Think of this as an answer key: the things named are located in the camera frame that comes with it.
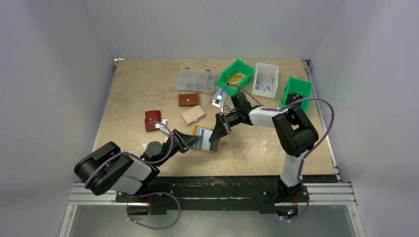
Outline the mustard yellow card holder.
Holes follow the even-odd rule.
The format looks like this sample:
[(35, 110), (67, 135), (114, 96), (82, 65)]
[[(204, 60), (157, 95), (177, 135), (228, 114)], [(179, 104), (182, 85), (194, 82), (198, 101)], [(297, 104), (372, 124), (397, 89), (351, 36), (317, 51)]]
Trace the mustard yellow card holder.
[(212, 135), (212, 129), (195, 125), (193, 135), (201, 137), (201, 140), (193, 146), (193, 149), (195, 150), (218, 153), (220, 147), (226, 146), (226, 143), (221, 142), (220, 140), (214, 142), (209, 141), (209, 138)]

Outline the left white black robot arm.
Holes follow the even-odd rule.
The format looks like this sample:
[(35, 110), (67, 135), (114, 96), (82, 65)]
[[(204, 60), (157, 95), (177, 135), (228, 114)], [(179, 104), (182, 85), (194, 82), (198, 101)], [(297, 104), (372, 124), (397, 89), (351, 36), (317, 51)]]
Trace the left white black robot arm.
[(141, 156), (123, 152), (116, 143), (108, 142), (81, 159), (74, 173), (96, 196), (107, 191), (135, 195), (160, 173), (159, 166), (176, 153), (187, 152), (201, 139), (174, 129), (164, 143), (150, 142)]

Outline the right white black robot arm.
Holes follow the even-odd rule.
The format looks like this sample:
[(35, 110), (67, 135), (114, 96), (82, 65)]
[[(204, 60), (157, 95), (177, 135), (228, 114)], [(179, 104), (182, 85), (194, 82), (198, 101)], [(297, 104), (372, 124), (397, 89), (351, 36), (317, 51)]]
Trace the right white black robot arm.
[(244, 93), (231, 98), (234, 110), (228, 114), (216, 114), (210, 142), (231, 133), (231, 128), (241, 123), (262, 125), (276, 130), (280, 145), (286, 153), (284, 168), (278, 179), (276, 196), (285, 198), (294, 194), (301, 185), (305, 157), (315, 146), (319, 135), (300, 106), (289, 109), (268, 110), (252, 106)]

